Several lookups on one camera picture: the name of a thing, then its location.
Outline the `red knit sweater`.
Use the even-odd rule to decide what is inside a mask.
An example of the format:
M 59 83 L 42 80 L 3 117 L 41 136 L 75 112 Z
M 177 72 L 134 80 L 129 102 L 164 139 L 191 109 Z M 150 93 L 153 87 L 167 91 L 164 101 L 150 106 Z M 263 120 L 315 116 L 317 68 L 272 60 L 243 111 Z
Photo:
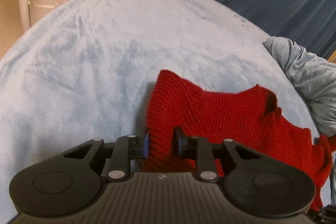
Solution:
M 173 131 L 219 144 L 233 139 L 242 145 L 296 167 L 313 180 L 317 190 L 327 181 L 333 164 L 335 138 L 316 143 L 308 128 L 283 115 L 274 92 L 256 85 L 237 94 L 208 92 L 172 71 L 159 73 L 146 116 L 149 156 L 145 172 L 190 172 L 195 163 L 173 155 Z

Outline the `light blue bed sheet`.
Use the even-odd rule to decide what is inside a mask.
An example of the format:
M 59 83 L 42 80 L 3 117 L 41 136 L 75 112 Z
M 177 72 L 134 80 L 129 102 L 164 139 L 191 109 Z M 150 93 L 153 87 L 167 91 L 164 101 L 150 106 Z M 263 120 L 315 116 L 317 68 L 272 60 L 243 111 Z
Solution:
M 168 69 L 208 91 L 273 91 L 284 117 L 319 132 L 264 47 L 268 34 L 214 0 L 69 0 L 1 60 L 1 223 L 22 169 L 93 138 L 145 129 L 157 75 Z

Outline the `light blue fleece blanket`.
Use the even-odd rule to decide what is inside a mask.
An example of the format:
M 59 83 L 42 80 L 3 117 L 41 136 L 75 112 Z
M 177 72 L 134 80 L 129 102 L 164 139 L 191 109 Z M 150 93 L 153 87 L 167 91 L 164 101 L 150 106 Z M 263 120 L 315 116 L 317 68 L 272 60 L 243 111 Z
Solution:
M 335 135 L 335 64 L 283 37 L 269 37 L 264 47 L 310 108 L 318 131 Z

